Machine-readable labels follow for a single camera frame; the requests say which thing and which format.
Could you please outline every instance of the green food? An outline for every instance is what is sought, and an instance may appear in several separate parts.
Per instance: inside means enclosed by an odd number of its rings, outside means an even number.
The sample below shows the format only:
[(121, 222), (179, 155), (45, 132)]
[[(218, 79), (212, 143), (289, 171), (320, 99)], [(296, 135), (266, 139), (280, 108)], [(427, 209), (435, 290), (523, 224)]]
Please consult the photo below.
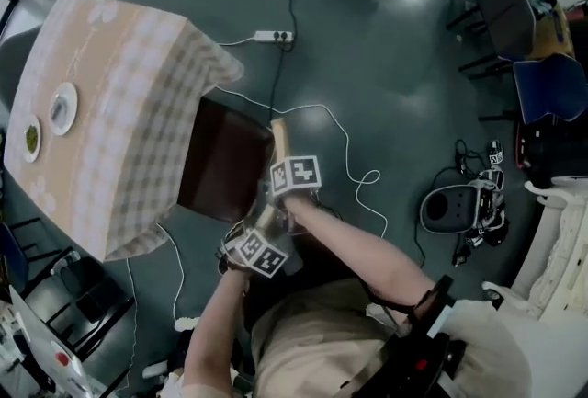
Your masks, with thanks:
[(25, 133), (25, 138), (27, 139), (27, 150), (29, 153), (35, 153), (37, 149), (37, 143), (39, 143), (39, 135), (37, 134), (37, 129), (32, 125), (27, 128), (27, 132)]

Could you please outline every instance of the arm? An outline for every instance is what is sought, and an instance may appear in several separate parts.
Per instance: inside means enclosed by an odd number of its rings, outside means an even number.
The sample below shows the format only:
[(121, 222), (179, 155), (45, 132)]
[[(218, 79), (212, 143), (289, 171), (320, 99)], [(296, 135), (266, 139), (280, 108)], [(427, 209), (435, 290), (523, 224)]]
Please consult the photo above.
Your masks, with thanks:
[(346, 263), (379, 296), (400, 305), (415, 305), (434, 287), (433, 281), (393, 244), (314, 207), (307, 199), (284, 200), (296, 222)]
[(231, 353), (248, 274), (227, 270), (204, 309), (187, 350), (184, 385), (208, 385), (232, 394)]

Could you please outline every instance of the person's right arm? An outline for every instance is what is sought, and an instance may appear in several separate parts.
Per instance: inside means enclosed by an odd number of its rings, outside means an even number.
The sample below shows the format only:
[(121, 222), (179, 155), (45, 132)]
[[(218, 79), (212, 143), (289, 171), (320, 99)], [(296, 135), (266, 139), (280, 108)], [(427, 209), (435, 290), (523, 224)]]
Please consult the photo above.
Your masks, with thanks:
[(382, 300), (415, 305), (434, 282), (393, 244), (318, 209), (305, 198), (284, 200), (296, 222), (347, 264)]

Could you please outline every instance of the person's left arm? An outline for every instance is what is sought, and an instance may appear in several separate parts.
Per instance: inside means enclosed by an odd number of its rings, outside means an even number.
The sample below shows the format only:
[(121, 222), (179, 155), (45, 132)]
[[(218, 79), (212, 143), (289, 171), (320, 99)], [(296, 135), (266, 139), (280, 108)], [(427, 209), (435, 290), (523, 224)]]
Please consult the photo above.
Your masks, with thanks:
[(231, 353), (249, 274), (227, 270), (204, 309), (187, 350), (184, 386), (208, 385), (231, 396)]

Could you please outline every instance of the person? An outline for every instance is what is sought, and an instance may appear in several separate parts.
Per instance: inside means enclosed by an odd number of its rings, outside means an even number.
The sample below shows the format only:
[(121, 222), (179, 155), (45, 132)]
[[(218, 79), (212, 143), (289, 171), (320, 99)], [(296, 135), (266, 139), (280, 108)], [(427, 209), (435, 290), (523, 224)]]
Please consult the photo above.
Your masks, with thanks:
[[(254, 396), (333, 397), (370, 360), (378, 358), (391, 334), (389, 328), (366, 316), (369, 299), (358, 278), (381, 299), (399, 305), (417, 304), (435, 284), (393, 244), (339, 220), (309, 199), (289, 196), (284, 205), (318, 240), (315, 243), (355, 275), (337, 274), (331, 281), (315, 276), (311, 288), (298, 289), (288, 296), (281, 291), (276, 304), (257, 308), (251, 331)], [(337, 269), (323, 264), (317, 270), (324, 273)], [(302, 271), (308, 271), (306, 263)], [(235, 328), (243, 292), (251, 281), (244, 296), (247, 323), (247, 299), (254, 294), (257, 279), (239, 269), (228, 269), (222, 276), (190, 339), (184, 398), (232, 396), (230, 366)], [(259, 304), (254, 301), (249, 306)], [(488, 302), (456, 302), (444, 331), (452, 339), (467, 343), (454, 379), (465, 396), (530, 395), (528, 364)]]

